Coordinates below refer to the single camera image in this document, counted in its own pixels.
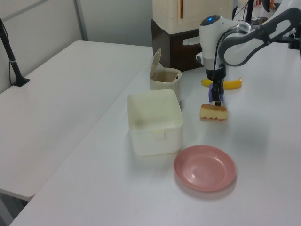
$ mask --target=white plastic container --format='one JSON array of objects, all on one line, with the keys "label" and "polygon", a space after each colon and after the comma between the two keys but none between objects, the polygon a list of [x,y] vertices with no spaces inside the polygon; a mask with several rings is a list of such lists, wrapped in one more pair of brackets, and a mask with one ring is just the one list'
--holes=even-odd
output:
[{"label": "white plastic container", "polygon": [[183,117],[171,89],[131,94],[127,98],[128,124],[134,152],[139,156],[179,152]]},{"label": "white plastic container", "polygon": [[172,89],[177,96],[178,102],[180,102],[182,94],[182,73],[175,68],[164,67],[157,69],[160,58],[161,49],[156,52],[152,61],[150,71],[150,89]]},{"label": "white plastic container", "polygon": [[198,29],[212,15],[232,19],[234,7],[233,0],[152,0],[153,20],[169,34]]}]

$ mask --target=white plastic bin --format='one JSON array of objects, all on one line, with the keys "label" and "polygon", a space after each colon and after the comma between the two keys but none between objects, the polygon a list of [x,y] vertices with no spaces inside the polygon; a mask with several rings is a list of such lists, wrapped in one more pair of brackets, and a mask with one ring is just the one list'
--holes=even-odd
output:
[{"label": "white plastic bin", "polygon": [[133,149],[137,155],[181,150],[183,117],[173,90],[131,94],[127,98],[127,113]]}]

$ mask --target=handle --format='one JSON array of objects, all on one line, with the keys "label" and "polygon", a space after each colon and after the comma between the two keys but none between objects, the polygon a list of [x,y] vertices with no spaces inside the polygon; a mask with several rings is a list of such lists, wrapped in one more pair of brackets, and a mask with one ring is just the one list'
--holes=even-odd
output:
[{"label": "handle", "polygon": [[180,19],[183,19],[183,1],[184,0],[180,0]]}]

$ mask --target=cabinet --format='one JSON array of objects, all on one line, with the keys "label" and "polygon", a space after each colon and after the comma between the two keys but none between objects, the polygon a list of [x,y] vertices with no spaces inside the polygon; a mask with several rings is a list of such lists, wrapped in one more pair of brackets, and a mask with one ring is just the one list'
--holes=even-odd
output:
[{"label": "cabinet", "polygon": [[153,0],[153,20],[169,34],[198,29],[208,16],[232,19],[233,0]]}]

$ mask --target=black cable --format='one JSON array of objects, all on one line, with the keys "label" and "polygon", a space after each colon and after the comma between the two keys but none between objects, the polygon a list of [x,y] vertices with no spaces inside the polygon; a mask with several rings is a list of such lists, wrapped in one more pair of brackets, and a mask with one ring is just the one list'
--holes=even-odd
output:
[{"label": "black cable", "polygon": [[244,14],[243,14],[243,21],[245,21],[245,11],[246,11],[246,6],[245,6],[245,9],[244,9]]},{"label": "black cable", "polygon": [[217,41],[217,45],[216,45],[216,49],[215,49],[215,56],[214,56],[214,65],[213,65],[213,75],[212,75],[212,78],[213,78],[213,79],[214,79],[214,77],[215,77],[215,66],[216,66],[216,59],[217,59],[217,50],[218,50],[218,46],[219,46],[220,41],[222,40],[223,36],[224,36],[230,29],[232,29],[233,27],[231,27],[231,28],[229,28],[228,30],[226,30],[226,31],[221,35],[221,37],[218,39],[218,41]]},{"label": "black cable", "polygon": [[246,9],[246,6],[247,6],[248,3],[249,3],[249,1],[241,8],[241,10],[240,10],[238,13],[240,13],[244,8]]},{"label": "black cable", "polygon": [[[0,25],[3,27],[4,31],[5,31],[5,35],[6,37],[8,38],[8,32],[6,31],[6,28],[4,26],[4,23],[2,22],[1,18],[0,18]],[[9,84],[10,86],[12,86],[13,84],[11,83],[11,76],[10,76],[10,66],[11,66],[11,63],[9,62],[9,73],[8,73],[8,77],[9,77]]]}]

